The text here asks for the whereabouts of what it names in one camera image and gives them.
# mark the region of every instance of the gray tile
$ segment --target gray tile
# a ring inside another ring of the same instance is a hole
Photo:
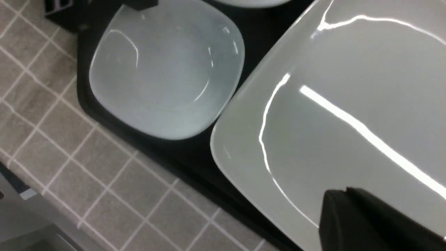
[[[63,98],[70,103],[70,105],[74,106],[77,110],[82,111],[82,108],[79,104],[78,100],[78,91],[77,91],[77,84],[73,83],[66,93],[64,94]]]
[[[151,160],[149,157],[142,153],[138,153],[136,157],[143,162],[146,166],[148,166],[150,169],[155,171],[161,178],[163,178],[167,183],[172,184],[177,178],[175,175],[173,175],[171,172],[166,170],[164,167],[162,167],[160,164],[156,163],[155,161]]]
[[[3,103],[0,103],[0,114],[0,147],[9,155],[13,155],[33,128]]]
[[[129,153],[134,154],[136,149],[132,147],[129,143],[125,142],[123,139],[121,139],[118,135],[114,134],[113,132],[109,131],[107,128],[100,125],[101,129],[104,130],[104,132],[112,137],[116,142],[118,142],[122,147],[124,147]]]
[[[77,57],[78,37],[64,29],[60,29],[53,41],[72,57]]]
[[[259,251],[279,251],[275,246],[271,245],[269,242],[263,243]]]
[[[95,130],[74,158],[99,180],[109,184],[129,156]]]
[[[249,250],[256,248],[262,240],[260,236],[224,211],[220,212],[214,221]]]
[[[167,191],[167,186],[132,161],[111,187],[136,211],[146,216]]]
[[[208,200],[202,194],[190,187],[183,181],[179,181],[175,185],[175,189],[189,199],[194,205],[200,208],[207,216],[212,216],[218,209],[218,206]]]
[[[57,25],[45,19],[44,1],[29,0],[28,5],[22,11],[22,15],[39,30],[51,37],[57,29]]]
[[[21,72],[20,66],[0,51],[0,97],[3,97]]]
[[[207,220],[175,193],[170,193],[150,217],[161,232],[186,249]]]
[[[9,4],[14,10],[20,10],[26,3],[26,0],[4,0],[5,3]]]
[[[104,188],[70,161],[49,188],[78,215],[83,216]]]
[[[70,85],[68,90],[65,92],[63,99],[66,100],[70,105],[72,105],[76,110],[84,114],[88,121],[90,121],[91,123],[97,123],[81,108],[78,101],[78,91],[77,91],[76,81]]]
[[[16,160],[47,185],[68,157],[39,132],[35,132],[19,151]]]
[[[33,27],[19,17],[0,39],[0,45],[27,66],[46,41]]]
[[[14,110],[35,125],[56,101],[54,96],[24,74],[4,99]]]
[[[68,220],[72,223],[77,224],[80,219],[74,213],[72,213],[65,205],[58,201],[49,192],[45,193],[43,196],[52,206],[54,206],[60,213],[62,213]]]
[[[97,233],[94,232],[93,230],[91,230],[91,228],[88,227],[87,225],[82,224],[80,229],[82,231],[84,231],[88,236],[90,236],[90,238],[92,238],[104,250],[106,250],[106,251],[115,251],[116,250],[116,248],[112,248],[108,243],[106,243],[104,241],[103,237],[100,237],[99,235],[97,235]]]
[[[68,153],[72,153],[92,126],[64,103],[59,102],[40,128]]]
[[[213,225],[204,231],[203,235],[191,248],[191,251],[241,251],[235,243]]]
[[[22,167],[20,167],[14,161],[8,166],[8,168],[19,177],[25,184],[27,184],[30,188],[34,189],[34,191],[42,193],[43,187],[28,173],[26,173]]]
[[[0,2],[0,33],[4,31],[14,16],[15,13]]]
[[[6,163],[8,163],[8,160],[9,160],[9,157],[0,151],[0,162],[6,166]]]
[[[177,251],[149,225],[144,226],[136,234],[124,251]]]
[[[32,64],[30,70],[46,86],[57,93],[62,93],[76,75],[76,62],[53,44],[49,44]]]
[[[142,223],[142,219],[107,193],[90,212],[86,222],[120,249]]]

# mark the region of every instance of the white grout line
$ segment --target white grout line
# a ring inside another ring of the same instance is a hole
[[[85,219],[88,217],[90,212],[93,210],[93,208],[98,204],[98,202],[102,199],[102,197],[107,193],[108,190],[111,189],[112,185],[118,180],[118,178],[121,176],[121,174],[124,172],[125,168],[130,164],[130,162],[135,158],[135,155],[131,156],[125,164],[122,166],[121,170],[115,175],[115,177],[111,180],[111,182],[108,184],[108,186],[102,191],[102,193],[96,198],[96,200],[91,204],[91,206],[88,208],[88,210],[85,212],[84,216],[82,217],[81,221],[79,221],[77,227],[78,229],[81,227],[82,222],[85,221]]]
[[[70,87],[70,85],[76,80],[76,78],[74,77],[70,83],[67,85],[67,87],[63,90],[62,94],[65,93],[68,88]],[[16,149],[16,151],[13,153],[13,155],[11,156],[11,159],[15,159],[17,157],[17,154],[20,152],[20,150],[30,141],[30,139],[33,137],[33,135],[36,133],[37,128],[43,123],[43,121],[46,119],[46,117],[48,117],[48,115],[51,113],[51,111],[53,111],[54,107],[56,107],[58,101],[60,100],[60,96],[56,98],[56,100],[54,101],[53,104],[51,104],[51,106],[48,108],[48,110],[43,114],[42,118],[40,118],[39,122],[36,124],[36,126],[33,128],[33,130],[31,131],[31,133],[28,135],[28,137],[22,142],[22,144]]]
[[[59,49],[65,56],[69,57],[71,60],[77,62],[77,59],[75,59],[73,56],[71,56],[68,52],[66,52],[63,48],[61,48],[56,42],[54,42],[54,37],[59,32],[60,27],[54,31],[54,33],[49,37],[47,34],[45,34],[43,31],[41,31],[36,25],[34,25],[30,20],[28,20],[26,17],[24,17],[21,13],[25,9],[27,3],[22,7],[20,11],[15,10],[11,5],[7,4],[4,0],[2,0],[2,3],[10,10],[12,10],[18,17],[22,18],[23,21],[25,21],[27,24],[29,24],[31,27],[33,27],[41,36],[46,38],[53,46],[55,46],[57,49]]]
[[[182,249],[175,244],[173,241],[171,241],[169,239],[169,237],[167,237],[167,235],[165,235],[163,232],[161,232],[161,230],[159,230],[154,224],[150,223],[150,222],[146,222],[153,230],[155,230],[164,240],[167,241],[167,243],[169,243],[170,245],[172,245],[176,250],[178,251],[182,251]]]
[[[51,184],[56,180],[57,177],[62,173],[62,171],[65,169],[65,167],[68,165],[70,160],[77,154],[77,152],[82,148],[82,146],[85,144],[85,142],[90,138],[90,136],[95,131],[94,128],[92,128],[87,135],[84,137],[84,139],[81,141],[81,143],[78,145],[78,147],[73,151],[71,155],[68,156],[68,159],[65,161],[65,163],[59,168],[59,170],[56,172],[56,174],[51,178],[51,180],[48,182],[48,184],[43,189],[42,195],[45,195],[45,193],[49,190]]]
[[[249,251],[243,244],[241,244],[234,236],[232,236],[230,233],[228,233],[224,228],[222,228],[219,224],[217,224],[215,221],[212,221],[211,224],[216,227],[220,232],[222,232],[226,237],[228,237],[233,243],[235,243],[239,248],[241,248],[243,251]]]
[[[266,242],[265,239],[261,240],[259,245],[257,245],[253,251],[259,251],[262,248],[262,246],[265,244],[265,242]]]
[[[146,171],[148,171],[150,174],[152,174],[153,176],[155,176],[155,178],[157,178],[161,183],[163,183],[166,186],[171,186],[171,184],[167,181],[165,181],[163,178],[161,178],[161,176],[155,172],[153,169],[151,169],[147,164],[145,164],[142,160],[135,158],[135,162],[140,164]]]
[[[186,204],[188,204],[189,206],[191,206],[193,209],[195,209],[195,211],[197,211],[198,214],[200,214],[201,216],[203,216],[206,220],[209,220],[210,217],[205,214],[199,207],[197,207],[194,203],[192,203],[188,198],[186,198],[183,194],[181,194],[178,190],[176,190],[175,188],[173,188],[172,192],[174,192],[176,195],[178,195],[180,198],[182,198],[184,200],[184,202],[186,202]]]
[[[69,55],[66,51],[64,51],[61,47],[59,47],[54,41],[53,41],[53,37],[58,33],[58,29],[54,32],[54,34],[52,35],[52,37],[48,37],[45,33],[43,33],[40,29],[38,29],[33,23],[31,23],[29,20],[27,20],[26,18],[24,18],[21,15],[21,11],[26,7],[26,5],[28,4],[29,1],[26,2],[26,4],[22,7],[22,9],[20,11],[16,11],[14,10],[11,6],[9,6],[8,4],[6,4],[3,0],[2,3],[4,3],[8,8],[10,8],[14,13],[16,13],[16,16],[13,18],[13,20],[10,22],[10,24],[7,26],[7,28],[5,29],[5,31],[3,32],[3,34],[6,32],[7,29],[9,29],[9,27],[12,25],[12,23],[18,18],[21,17],[25,22],[27,22],[29,25],[31,25],[37,32],[39,32],[42,36],[44,36],[48,41],[46,42],[46,44],[41,48],[41,50],[38,52],[38,54],[33,58],[33,60],[28,64],[27,67],[25,67],[18,59],[16,59],[13,55],[11,55],[7,50],[5,50],[2,46],[0,46],[0,51],[4,52],[11,60],[13,60],[17,65],[19,65],[22,69],[23,72],[21,73],[21,75],[17,78],[17,80],[13,83],[13,85],[10,87],[10,89],[5,93],[5,95],[3,97],[6,97],[6,95],[12,90],[12,88],[17,84],[17,82],[20,80],[20,78],[25,74],[28,73],[36,83],[38,83],[39,85],[41,85],[44,89],[46,89],[47,91],[49,91],[50,93],[52,93],[53,95],[55,95],[57,97],[57,100],[55,101],[55,103],[53,104],[52,107],[50,107],[50,109],[47,111],[47,113],[49,114],[50,111],[54,108],[54,106],[57,104],[58,101],[63,102],[65,105],[67,105],[68,107],[70,107],[74,112],[76,112],[79,116],[81,116],[83,119],[85,119],[89,124],[91,124],[93,126],[93,128],[91,129],[91,131],[89,132],[89,134],[85,137],[84,141],[78,146],[78,148],[76,150],[79,150],[82,146],[83,143],[88,139],[88,136],[94,131],[94,129],[100,131],[102,134],[104,134],[110,141],[112,141],[115,145],[117,145],[121,150],[123,150],[125,153],[127,154],[131,154],[127,149],[125,149],[121,144],[119,144],[115,139],[113,139],[112,137],[110,137],[108,135],[107,132],[105,132],[102,128],[100,128],[98,126],[97,122],[93,122],[89,117],[87,117],[85,114],[83,114],[82,112],[78,111],[78,109],[76,109],[72,104],[70,104],[68,101],[66,101],[63,98],[63,95],[65,94],[65,92],[68,90],[68,88],[70,87],[71,84],[69,84],[64,91],[61,94],[58,94],[57,92],[55,92],[54,90],[52,90],[51,88],[49,88],[48,86],[46,86],[44,83],[42,83],[30,70],[29,70],[29,66],[31,66],[34,61],[38,58],[38,56],[42,53],[42,51],[48,46],[48,44],[51,42],[55,47],[57,47],[63,54],[65,54],[66,56],[68,56],[69,58],[71,58],[72,60],[76,61],[76,59],[74,59],[71,55]],[[38,126],[40,125],[40,123],[44,120],[44,117],[42,117],[42,119],[39,121],[39,123],[37,125],[34,125],[32,122],[28,121],[26,118],[24,118],[23,116],[21,116],[20,114],[18,114],[17,112],[14,111],[13,107],[9,104],[5,103],[12,111],[13,113],[15,113],[18,117],[20,117],[22,120],[24,120],[25,122],[27,122],[28,124],[30,124],[32,127],[34,127],[33,132],[29,135],[29,138],[31,138],[32,134],[35,133],[35,131],[41,133],[45,138],[47,138],[52,144],[54,144],[59,150],[61,150],[65,155],[68,156],[68,160],[66,161],[66,163],[60,168],[60,170],[58,171],[58,173],[56,173],[56,175],[53,177],[53,179],[50,181],[50,183],[47,186],[42,185],[45,189],[44,192],[42,194],[45,194],[45,192],[49,192],[51,195],[53,195],[55,198],[57,198],[57,196],[55,196],[55,194],[53,194],[50,190],[48,190],[49,185],[51,185],[51,183],[55,180],[55,178],[57,177],[57,174],[59,174],[60,172],[62,172],[62,169],[64,168],[64,166],[71,160],[73,162],[75,162],[77,165],[79,165],[89,176],[91,176],[95,181],[97,181],[100,185],[102,185],[105,188],[105,191],[109,191],[112,195],[114,195],[119,201],[121,201],[125,206],[127,206],[131,211],[133,211],[137,216],[139,216],[140,218],[144,218],[139,212],[137,212],[130,204],[128,204],[126,201],[124,201],[120,196],[118,196],[115,192],[113,192],[110,189],[107,189],[107,186],[100,181],[99,179],[97,179],[91,172],[89,172],[81,163],[79,163],[77,160],[75,160],[73,158],[75,152],[73,154],[68,154],[67,151],[65,151],[62,147],[60,147],[54,140],[52,140],[48,135],[46,135],[44,132],[42,132]],[[138,151],[135,151],[135,153],[133,154],[133,157],[136,156],[136,154],[138,153]],[[175,180],[174,183],[169,184],[168,182],[166,182],[163,178],[161,178],[154,170],[152,170],[149,166],[147,166],[144,162],[142,162],[141,160],[139,160],[138,158],[134,158],[134,160],[139,163],[140,165],[142,165],[148,172],[150,172],[152,175],[154,175],[158,180],[160,180],[163,184],[169,186],[168,190],[173,191],[175,194],[177,194],[178,196],[180,196],[187,204],[189,204],[191,207],[193,207],[200,215],[202,215],[205,219],[207,220],[211,220],[210,224],[214,225],[215,227],[217,227],[223,234],[225,234],[229,239],[231,239],[234,243],[236,243],[239,247],[241,247],[243,250],[247,251],[247,248],[245,248],[240,242],[238,242],[234,237],[232,237],[229,233],[227,233],[222,227],[220,227],[216,222],[213,221],[212,218],[209,218],[202,210],[200,210],[194,203],[192,203],[190,200],[188,200],[185,196],[183,196],[179,191],[177,191],[174,188],[174,185],[176,184],[176,182],[178,181],[178,179]],[[21,166],[22,169],[25,169],[25,171],[36,181],[39,183],[39,181],[33,176],[31,175],[26,168],[24,168],[23,166]],[[77,217],[79,217],[82,220],[82,217],[78,216],[66,203],[64,203],[62,200],[60,200],[59,198],[57,198],[59,200],[59,202],[61,202],[67,209],[69,209],[69,211],[71,211],[72,213],[74,213]],[[152,223],[148,222],[148,220],[144,221],[146,223],[148,223],[152,228],[154,228],[161,236],[163,236],[168,242],[170,242],[174,247],[176,247],[177,249],[181,250],[176,244],[174,244],[172,241],[169,240],[168,237],[166,237],[161,231],[159,231]],[[110,245],[111,247],[113,247],[114,249],[116,249],[113,245],[111,245],[111,243],[109,243],[103,236],[100,235],[100,233],[98,233],[96,230],[94,230],[94,228],[92,228],[88,223],[86,223],[85,221],[83,221],[84,224],[86,224],[92,231],[94,231],[99,237],[101,237],[105,243],[107,243],[108,245]]]
[[[88,224],[87,222],[84,222],[84,224],[93,232],[95,233],[104,243],[106,243],[109,247],[111,247],[114,251],[119,251],[111,242],[107,240],[100,232],[98,232],[93,226]]]
[[[1,0],[1,3],[3,3],[3,5],[5,5],[7,8],[12,9],[12,11],[14,12],[14,17],[11,19],[11,21],[9,22],[8,25],[6,25],[6,27],[4,28],[2,34],[0,35],[0,38],[2,38],[6,32],[9,30],[9,28],[12,26],[12,24],[17,20],[17,18],[19,17],[18,13],[21,13],[26,6],[29,3],[29,0],[25,2],[25,4],[22,6],[22,8],[19,11],[14,10],[9,4],[7,4],[4,0]]]
[[[139,230],[144,226],[144,224],[149,224],[149,218],[152,216],[152,214],[158,209],[158,207],[161,205],[161,203],[164,201],[164,199],[168,196],[170,191],[172,191],[173,186],[179,181],[179,179],[176,179],[167,189],[166,192],[164,192],[163,196],[161,196],[160,200],[156,203],[156,205],[150,210],[150,213],[143,219],[143,222],[137,227],[137,229],[133,232],[133,234],[128,238],[128,240],[124,243],[124,245],[121,247],[120,251],[123,251],[129,243],[135,238]],[[165,237],[167,242],[172,244],[177,250],[182,251],[181,248],[179,248],[174,242],[172,242],[169,238]]]
[[[36,183],[38,183],[40,186],[44,187],[43,183],[40,182],[38,179],[36,179],[36,177],[31,174],[20,162],[18,161],[14,161],[14,163],[16,163],[21,169],[23,169],[23,171],[28,174],[31,178],[33,178],[35,180]],[[48,193],[50,195],[52,195],[59,203],[61,203],[70,213],[72,213],[75,217],[77,217],[79,220],[81,220],[81,217],[69,206],[67,205],[67,203],[65,203],[62,199],[60,199],[55,193],[53,193],[52,191],[48,190]],[[96,235],[98,235],[98,237],[104,241],[107,245],[109,245],[111,248],[113,248],[115,251],[119,251],[116,247],[113,246],[113,244],[111,244],[105,237],[103,237],[96,229],[94,229],[94,227],[92,227],[90,224],[85,223],[85,225],[90,228],[91,231],[93,231]]]
[[[192,240],[192,242],[190,243],[190,245],[188,246],[188,248],[185,251],[189,251],[195,245],[195,243],[200,239],[200,237],[203,235],[204,231],[206,231],[207,227],[209,227],[211,222],[215,219],[215,217],[217,217],[217,215],[220,213],[220,211],[221,211],[221,208],[218,208],[217,211],[207,221],[206,225],[204,225],[204,227],[198,233],[198,235]]]

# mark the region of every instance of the glossy surface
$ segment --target glossy surface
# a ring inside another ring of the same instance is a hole
[[[121,7],[90,68],[110,113],[146,134],[185,139],[210,126],[238,84],[244,44],[236,25],[199,0]]]
[[[442,0],[314,2],[218,120],[219,168],[306,251],[346,186],[445,236],[445,26]]]
[[[224,4],[245,8],[267,8],[289,2],[291,0],[216,0]]]

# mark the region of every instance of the white dish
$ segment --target white dish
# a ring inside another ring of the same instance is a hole
[[[217,0],[218,2],[245,8],[267,8],[284,4],[291,0]]]
[[[164,139],[209,127],[240,79],[244,44],[236,25],[199,0],[121,7],[90,68],[99,103],[124,123]]]
[[[445,236],[445,26],[442,0],[315,1],[216,123],[217,165],[305,251],[347,186]]]

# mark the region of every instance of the black object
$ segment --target black object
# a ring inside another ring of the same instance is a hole
[[[1,162],[0,162],[0,175],[3,175],[3,177],[9,182],[9,184],[14,188],[14,190],[18,194],[23,193],[24,191],[30,188]],[[4,195],[0,192],[0,199],[2,199],[3,196]]]
[[[89,0],[43,0],[45,17],[64,29],[77,33],[88,27],[85,15]]]
[[[243,36],[245,61],[238,87],[313,2],[293,0],[274,8],[248,9],[213,0],[204,1],[227,15]],[[218,169],[209,145],[213,124],[189,139],[164,140],[126,125],[96,100],[89,83],[90,63],[105,29],[120,6],[121,0],[94,0],[89,5],[88,11],[94,15],[94,19],[90,28],[78,34],[77,91],[81,107],[90,117],[170,170],[280,250],[301,250],[249,203]]]
[[[123,0],[123,3],[130,8],[140,11],[158,5],[158,0]]]
[[[328,190],[319,227],[323,251],[444,251],[443,237],[359,188]]]

